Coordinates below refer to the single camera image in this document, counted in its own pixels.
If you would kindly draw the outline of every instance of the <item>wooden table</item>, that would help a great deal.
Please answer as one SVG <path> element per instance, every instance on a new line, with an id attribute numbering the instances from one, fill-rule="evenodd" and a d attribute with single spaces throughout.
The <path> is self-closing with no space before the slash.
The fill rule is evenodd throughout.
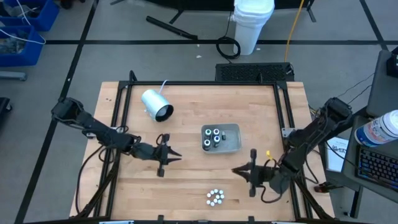
<path id="1" fill-rule="evenodd" d="M 99 93 L 95 118 L 110 125 L 117 92 L 117 82 L 104 82 Z M 297 128 L 311 122 L 303 83 L 288 83 L 292 112 Z M 129 132 L 142 136 L 142 142 L 155 144 L 160 133 L 170 133 L 169 145 L 182 154 L 182 160 L 165 166 L 165 176 L 156 176 L 159 163 L 141 161 L 131 156 L 122 156 L 119 177 L 113 204 L 112 219 L 156 220 L 164 215 L 165 220 L 248 220 L 254 216 L 261 220 L 294 220 L 289 190 L 272 204 L 262 203 L 261 189 L 254 198 L 249 197 L 249 185 L 231 168 L 250 160 L 249 151 L 257 149 L 257 163 L 267 160 L 266 151 L 279 158 L 283 153 L 279 122 L 271 86 L 165 86 L 162 94 L 174 106 L 174 114 L 163 123 L 153 122 L 144 112 L 141 95 L 148 89 L 159 86 L 133 86 L 127 117 Z M 280 91 L 286 126 L 287 115 L 283 94 Z M 240 127 L 242 149 L 234 154 L 208 155 L 201 150 L 201 127 L 204 124 L 237 123 Z M 85 158 L 95 149 L 95 139 L 88 140 Z M 320 156 L 308 155 L 308 163 L 320 183 L 325 181 Z M 90 160 L 81 176 L 80 208 L 98 188 L 103 164 L 97 158 Z M 305 168 L 307 177 L 311 177 Z M 267 187 L 264 198 L 270 200 L 278 195 Z M 329 194 L 314 192 L 314 184 L 307 181 L 318 203 L 334 217 Z M 223 189 L 223 204 L 210 207 L 206 194 L 211 189 Z M 302 194 L 297 188 L 301 216 L 305 217 Z M 101 214 L 108 199 L 104 194 Z M 71 215 L 75 215 L 74 206 Z"/>

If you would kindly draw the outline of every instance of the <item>black metal frame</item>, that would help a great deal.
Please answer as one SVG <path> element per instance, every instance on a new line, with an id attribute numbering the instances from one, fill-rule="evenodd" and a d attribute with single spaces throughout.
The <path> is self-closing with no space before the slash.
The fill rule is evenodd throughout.
<path id="1" fill-rule="evenodd" d="M 121 125 L 126 125 L 126 121 L 127 121 L 127 114 L 128 114 L 128 110 L 129 110 L 129 103 L 130 103 L 130 99 L 131 99 L 131 92 L 132 92 L 132 88 L 134 85 L 161 85 L 162 82 L 139 82 L 137 81 L 137 78 L 135 77 L 135 75 L 130 72 L 130 80 L 129 81 L 120 81 L 118 84 L 118 91 L 116 93 L 116 100 L 115 100 L 115 105 L 114 105 L 114 111 L 113 111 L 113 116 L 112 116 L 112 120 L 111 120 L 111 125 L 116 126 L 117 125 L 117 119 L 118 119 L 118 114 L 119 114 L 119 109 L 120 109 L 120 102 L 121 102 L 121 98 L 122 98 L 122 94 L 124 89 L 126 89 L 127 93 L 126 93 L 126 98 L 125 98 L 125 102 L 124 102 L 124 108 L 123 108 L 123 115 L 122 115 L 122 120 L 121 120 Z M 281 136 L 281 140 L 282 140 L 282 144 L 284 147 L 284 150 L 286 150 L 285 148 L 285 144 L 284 142 L 284 137 L 282 134 L 282 128 L 285 127 L 284 124 L 284 116 L 283 116 L 283 112 L 282 112 L 282 106 L 280 103 L 280 96 L 279 96 L 279 88 L 282 89 L 282 92 L 284 94 L 284 101 L 285 101 L 285 105 L 286 105 L 286 111 L 287 111 L 287 118 L 289 120 L 289 126 L 291 128 L 294 128 L 294 118 L 293 118 L 293 113 L 292 113 L 292 108 L 290 105 L 290 99 L 289 99 L 289 93 L 287 91 L 287 84 L 285 81 L 282 82 L 276 82 L 276 83 L 258 83 L 258 82 L 216 82 L 216 81 L 210 81 L 210 82 L 174 82 L 174 81 L 169 81 L 167 83 L 168 85 L 235 85 L 235 86 L 242 86 L 242 85 L 247 85 L 247 86 L 272 86 L 273 87 L 273 91 L 274 91 L 274 97 L 275 97 L 275 107 L 277 110 L 277 115 L 278 115 L 278 120 L 279 120 L 279 128 L 280 128 L 280 136 Z M 109 162 L 110 160 L 110 151 L 106 152 L 106 156 L 105 156 L 105 160 Z M 120 162 L 120 155 L 115 157 L 115 161 L 114 161 L 114 166 L 119 167 L 119 162 Z M 101 180 L 100 183 L 104 182 L 104 179 L 106 177 L 106 173 L 108 170 L 108 162 L 104 162 L 103 164 L 103 170 L 101 173 Z M 94 213 L 93 213 L 93 217 L 87 217 L 87 218 L 73 218 L 73 219 L 68 219 L 68 220 L 53 220 L 53 221 L 47 221 L 47 222 L 35 222 L 35 223 L 29 223 L 29 224 L 69 224 L 69 223 L 73 223 L 73 224 L 98 224 L 99 222 L 106 222 L 106 221 L 111 221 L 111 213 L 112 213 L 112 207 L 113 207 L 113 200 L 114 200 L 114 194 L 116 191 L 116 181 L 118 179 L 117 174 L 115 175 L 115 178 L 112 180 L 110 188 L 109 188 L 109 197 L 108 197 L 108 202 L 107 202 L 107 206 L 106 206 L 106 213 L 105 216 L 99 216 L 100 214 L 100 209 L 101 209 L 101 200 L 98 202 L 98 204 L 95 207 Z M 305 177 L 304 177 L 304 173 L 300 173 L 299 174 L 299 180 L 300 183 L 302 183 L 302 185 L 306 186 L 306 181 L 305 181 Z M 299 200 L 297 198 L 297 192 L 296 192 L 296 188 L 295 188 L 295 183 L 294 180 L 291 181 L 290 183 L 290 193 L 292 195 L 292 205 L 293 205 L 293 212 L 294 212 L 294 216 L 295 216 L 295 221 L 296 222 L 309 222 L 309 223 L 326 223 L 325 221 L 327 220 L 320 220 L 320 219 L 314 219 L 312 216 L 312 208 L 310 206 L 310 204 L 308 203 L 307 199 L 304 197 L 303 195 L 303 201 L 305 204 L 305 211 L 306 211 L 306 215 L 307 217 L 303 218 L 300 215 L 300 207 L 299 207 Z M 244 224 L 260 224 L 260 223 L 269 223 L 271 224 L 272 222 L 259 222 L 259 221 L 255 221 L 254 217 L 249 216 L 248 217 L 248 221 L 200 221 L 200 220 L 192 220 L 192 221 L 180 221 L 180 220 L 164 220 L 164 216 L 163 215 L 159 215 L 158 216 L 158 220 L 134 220 L 133 223 L 135 224 L 146 224 L 146 223 L 159 223 L 159 224 L 163 224 L 163 223 L 170 223 L 170 224 L 184 224 L 184 223 L 244 223 Z M 327 223 L 336 223 L 335 220 L 332 220 L 331 222 L 327 222 Z"/>
<path id="2" fill-rule="evenodd" d="M 131 98 L 131 90 L 134 85 L 161 85 L 162 82 L 139 82 L 137 81 L 135 76 L 131 76 L 129 81 L 120 81 L 118 85 L 118 92 L 116 93 L 116 101 L 115 101 L 115 106 L 114 106 L 114 111 L 113 111 L 113 117 L 112 117 L 112 126 L 116 126 L 117 122 L 117 117 L 119 113 L 119 108 L 120 108 L 120 102 L 121 102 L 121 97 L 123 94 L 123 90 L 126 89 L 127 87 L 127 93 L 126 93 L 126 99 L 124 102 L 124 108 L 123 108 L 123 115 L 122 115 L 122 121 L 121 121 L 121 126 L 126 125 L 126 120 L 127 120 L 127 112 L 129 110 L 129 103 L 130 103 L 130 98 Z M 275 96 L 275 105 L 277 109 L 277 115 L 278 115 L 278 120 L 279 120 L 279 126 L 280 126 L 280 136 L 282 138 L 283 142 L 283 135 L 282 135 L 282 128 L 285 127 L 284 123 L 284 117 L 282 113 L 282 107 L 280 103 L 280 98 L 279 98 L 279 87 L 281 87 L 283 94 L 284 94 L 284 100 L 285 100 L 285 105 L 286 105 L 286 110 L 287 110 L 287 117 L 289 120 L 289 126 L 291 128 L 294 128 L 294 119 L 293 119 L 293 113 L 290 105 L 290 100 L 289 100 L 289 94 L 287 92 L 287 84 L 286 82 L 278 82 L 278 83 L 258 83 L 258 82 L 173 82 L 169 81 L 167 82 L 167 85 L 264 85 L 264 86 L 272 86 L 274 89 L 274 96 Z M 110 151 L 107 151 L 105 154 L 105 161 L 109 161 L 110 159 Z M 108 162 L 104 162 L 103 168 L 102 168 L 102 173 L 101 173 L 101 179 L 99 184 L 102 184 L 105 180 L 106 173 L 108 170 Z M 302 182 L 305 184 L 305 178 L 303 174 L 300 175 L 300 178 Z M 110 218 L 111 217 L 111 212 L 112 212 L 112 207 L 113 207 L 113 200 L 114 200 L 114 194 L 116 191 L 116 181 L 117 177 L 115 177 L 111 183 L 111 186 L 109 188 L 109 197 L 108 197 L 108 202 L 106 206 L 106 213 L 104 218 Z M 294 216 L 295 219 L 298 220 L 301 218 L 300 215 L 300 208 L 299 208 L 299 200 L 297 198 L 297 192 L 295 188 L 294 181 L 291 181 L 290 183 L 290 193 L 292 195 L 292 205 L 293 205 L 293 211 L 294 211 Z M 313 218 L 312 216 L 312 209 L 310 207 L 310 204 L 307 202 L 305 197 L 303 197 L 304 204 L 305 204 L 305 211 L 307 218 Z M 98 204 L 95 207 L 94 210 L 94 217 L 98 217 L 100 214 L 100 209 L 101 209 L 101 202 L 102 200 L 99 200 Z"/>

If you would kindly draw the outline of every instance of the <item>metal tray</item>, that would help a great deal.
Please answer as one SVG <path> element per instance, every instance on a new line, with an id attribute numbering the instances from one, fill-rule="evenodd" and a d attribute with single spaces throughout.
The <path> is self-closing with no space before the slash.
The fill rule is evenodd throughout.
<path id="1" fill-rule="evenodd" d="M 221 133 L 224 131 L 226 135 L 225 140 L 221 140 L 220 143 L 218 144 L 218 147 L 214 147 L 213 143 L 213 134 L 211 135 L 211 145 L 208 148 L 208 150 L 205 150 L 205 146 L 203 145 L 203 142 L 208 139 L 208 137 L 205 136 L 205 131 L 206 129 L 214 130 L 214 129 L 219 129 L 220 131 L 220 137 Z M 241 142 L 241 133 L 239 130 L 239 125 L 237 124 L 209 124 L 209 125 L 203 125 L 201 127 L 201 147 L 203 152 L 208 153 L 208 154 L 224 154 L 224 153 L 234 153 L 238 152 L 241 147 L 242 147 L 242 142 Z"/>

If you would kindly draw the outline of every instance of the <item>keyboard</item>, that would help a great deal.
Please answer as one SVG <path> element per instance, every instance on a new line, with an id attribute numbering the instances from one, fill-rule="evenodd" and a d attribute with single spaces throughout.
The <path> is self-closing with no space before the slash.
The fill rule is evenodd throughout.
<path id="1" fill-rule="evenodd" d="M 387 157 L 383 154 L 372 152 L 366 146 L 359 146 L 357 166 L 365 170 L 356 170 L 356 176 L 375 184 L 383 185 L 378 180 L 398 189 L 398 159 Z"/>

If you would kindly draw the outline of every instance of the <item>black cable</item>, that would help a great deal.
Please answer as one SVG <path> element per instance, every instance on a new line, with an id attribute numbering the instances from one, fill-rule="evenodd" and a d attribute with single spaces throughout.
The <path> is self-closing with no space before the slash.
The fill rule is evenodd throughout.
<path id="1" fill-rule="evenodd" d="M 313 150 L 313 152 L 316 152 L 319 156 L 321 155 L 320 152 L 318 152 L 318 151 L 316 151 L 316 150 Z"/>
<path id="2" fill-rule="evenodd" d="M 102 147 L 104 147 L 103 145 L 101 145 L 99 148 L 97 148 L 97 150 L 95 150 L 91 155 L 89 155 L 87 157 L 87 159 L 83 162 L 83 165 L 81 165 L 80 170 L 79 170 L 79 174 L 77 177 L 77 186 L 76 186 L 76 194 L 75 194 L 75 208 L 76 208 L 76 212 L 79 214 L 79 188 L 80 188 L 80 176 L 81 173 L 83 172 L 83 168 L 86 166 L 87 162 L 98 152 L 102 149 Z"/>
<path id="3" fill-rule="evenodd" d="M 267 160 L 266 163 L 264 164 L 264 166 L 263 166 L 264 169 L 267 167 L 269 161 L 271 161 L 271 160 L 270 160 L 270 159 Z M 276 162 L 275 159 L 272 159 L 272 161 L 274 161 L 274 167 L 273 167 L 273 169 L 275 170 L 276 165 L 277 165 L 277 162 Z M 278 196 L 277 198 L 275 198 L 275 199 L 272 199 L 272 200 L 264 200 L 264 194 L 266 193 L 266 190 L 267 190 L 267 189 L 266 189 L 266 186 L 260 185 L 259 187 L 261 187 L 261 188 L 264 189 L 264 190 L 262 190 L 262 193 L 261 193 L 261 201 L 264 202 L 264 203 L 274 203 L 274 202 L 279 201 L 279 200 L 282 198 L 282 182 L 284 181 L 284 179 L 285 179 L 285 178 L 282 178 L 282 179 L 280 180 L 280 184 L 279 184 L 279 186 L 280 186 L 280 190 L 279 190 L 279 191 L 280 191 L 280 194 L 279 194 L 279 196 Z"/>
<path id="4" fill-rule="evenodd" d="M 316 177 L 315 174 L 312 172 L 312 170 L 311 170 L 311 168 L 310 168 L 310 166 L 309 166 L 309 164 L 308 164 L 307 157 L 305 157 L 305 165 L 307 165 L 308 170 L 310 171 L 312 177 L 313 177 L 315 180 L 311 180 L 311 179 L 309 179 L 308 177 L 306 177 L 305 179 L 306 179 L 307 181 L 309 181 L 309 182 L 314 183 L 314 184 L 319 184 L 319 181 L 318 181 L 317 177 Z"/>
<path id="5" fill-rule="evenodd" d="M 344 158 L 343 156 L 339 155 L 330 145 L 327 141 L 325 141 L 325 143 L 328 145 L 329 149 L 335 153 L 338 157 L 340 157 L 341 159 L 343 159 L 345 162 L 349 163 L 351 166 L 354 167 L 354 169 L 356 170 L 360 170 L 362 172 L 364 172 L 365 174 L 367 174 L 370 178 L 372 178 L 373 180 L 375 180 L 376 182 L 380 183 L 381 185 L 383 185 L 384 187 L 391 189 L 395 192 L 398 192 L 398 189 L 395 189 L 393 187 L 391 187 L 389 184 L 385 183 L 384 181 L 379 180 L 377 177 L 374 177 L 373 174 L 369 173 L 368 171 L 356 166 L 353 162 L 347 160 L 346 158 Z"/>
<path id="6" fill-rule="evenodd" d="M 82 129 L 82 130 L 84 130 L 84 131 L 88 131 L 87 129 L 79 128 L 79 127 L 76 127 L 76 126 L 70 126 L 69 124 L 65 124 L 65 125 L 67 125 L 67 126 L 69 126 L 69 127 L 71 127 L 71 128 Z M 126 126 L 126 125 L 124 125 L 124 126 L 119 126 L 119 127 L 116 128 L 116 130 L 118 130 L 119 128 L 123 128 L 123 133 L 126 133 L 126 132 L 129 130 L 129 127 Z M 100 159 L 100 161 L 105 162 L 105 160 L 101 158 L 101 155 L 102 155 L 102 153 L 103 153 L 104 151 L 106 151 L 106 150 L 108 150 L 108 149 L 111 149 L 111 148 L 113 147 L 113 141 L 111 141 L 111 142 L 112 142 L 112 144 L 109 145 L 109 146 L 107 146 L 107 147 L 105 147 L 104 149 L 102 149 L 102 147 L 104 147 L 104 145 L 101 145 L 99 148 L 97 148 L 91 155 L 89 155 L 89 156 L 87 157 L 87 159 L 83 162 L 83 164 L 82 164 L 81 167 L 80 167 L 79 174 L 78 174 L 78 177 L 77 177 L 76 194 L 75 194 L 75 208 L 76 208 L 76 212 L 77 212 L 77 213 L 80 213 L 80 211 L 79 211 L 78 199 L 79 199 L 79 188 L 80 188 L 80 177 L 81 177 L 81 173 L 83 172 L 83 169 L 84 169 L 84 167 L 86 166 L 87 162 L 88 162 L 98 151 L 100 151 L 101 149 L 102 149 L 102 150 L 101 150 L 101 152 L 98 154 L 98 158 Z M 112 150 L 112 151 L 111 151 L 112 159 L 109 159 L 109 163 L 114 162 L 114 158 L 115 158 L 114 151 L 113 151 L 113 149 L 111 149 L 111 150 Z"/>
<path id="7" fill-rule="evenodd" d="M 119 128 L 123 128 L 123 133 L 126 133 L 126 132 L 129 131 L 129 126 L 127 126 L 127 125 L 117 127 L 117 128 L 116 128 L 116 131 L 118 131 Z M 99 154 L 98 154 L 98 159 L 99 159 L 101 162 L 105 162 L 105 159 L 103 159 L 103 158 L 101 157 L 101 155 L 102 155 L 102 154 L 104 153 L 104 151 L 106 151 L 106 150 L 107 150 L 107 149 L 102 149 L 101 152 L 99 152 Z M 111 157 L 109 158 L 108 164 L 111 164 L 112 162 L 114 162 L 114 150 L 113 150 L 113 149 L 112 149 L 112 151 L 111 151 Z"/>
<path id="8" fill-rule="evenodd" d="M 241 46 L 239 45 L 238 41 L 236 41 L 233 38 L 230 38 L 230 37 L 226 36 L 228 34 L 229 23 L 231 22 L 231 15 L 232 15 L 232 11 L 229 12 L 228 25 L 226 26 L 225 35 L 220 37 L 218 39 L 218 41 L 217 41 L 217 44 L 216 44 L 216 48 L 217 48 L 218 53 L 220 53 L 220 55 L 223 56 L 223 58 L 225 58 L 229 63 L 232 63 L 229 59 L 237 59 L 241 55 Z M 234 55 L 224 54 L 224 52 L 222 52 L 221 49 L 220 49 L 220 43 L 223 43 L 223 44 L 234 44 L 238 48 L 238 52 L 236 52 L 236 54 L 234 54 Z"/>
<path id="9" fill-rule="evenodd" d="M 361 96 L 370 86 L 372 85 L 368 85 L 360 94 L 356 95 L 350 102 L 348 102 L 347 104 L 349 105 L 352 101 L 354 101 L 355 99 L 357 99 L 359 96 Z"/>
<path id="10" fill-rule="evenodd" d="M 365 78 L 364 80 L 358 82 L 357 84 L 353 85 L 352 87 L 348 88 L 344 93 L 340 94 L 337 96 L 337 98 L 343 96 L 344 94 L 346 94 L 349 90 L 355 88 L 356 86 L 358 86 L 359 84 L 361 84 L 362 82 L 365 82 L 366 80 L 368 80 L 368 78 L 372 77 L 372 75 L 374 75 L 374 73 L 372 73 L 370 76 L 368 76 L 367 78 Z"/>
<path id="11" fill-rule="evenodd" d="M 326 117 L 326 118 L 328 117 L 328 108 L 327 108 L 327 107 L 325 108 L 325 117 Z M 325 120 L 326 120 L 326 122 L 325 122 L 325 125 L 324 125 L 324 127 L 323 127 L 322 132 L 319 133 L 319 135 L 318 135 L 316 138 L 314 138 L 314 139 L 312 140 L 312 142 L 314 142 L 316 139 L 318 139 L 319 136 L 325 132 L 326 127 L 328 126 L 328 122 L 329 122 L 328 119 L 325 119 Z M 310 147 L 310 145 L 312 145 L 312 142 L 310 142 L 310 144 L 308 144 L 308 146 L 307 146 L 307 148 L 306 148 L 306 150 L 305 150 L 305 153 L 307 153 L 307 154 L 305 155 L 305 165 L 307 165 L 308 170 L 310 171 L 310 173 L 312 174 L 312 177 L 313 177 L 315 180 L 311 180 L 311 179 L 309 179 L 308 177 L 306 177 L 305 179 L 308 180 L 308 181 L 310 181 L 310 182 L 312 182 L 312 183 L 314 183 L 314 184 L 319 184 L 319 181 L 318 181 L 317 177 L 316 177 L 315 174 L 312 172 L 312 170 L 311 170 L 311 168 L 310 168 L 310 166 L 309 166 L 309 164 L 308 164 L 308 161 L 307 161 L 307 156 L 308 156 L 308 153 L 309 153 L 308 148 Z"/>

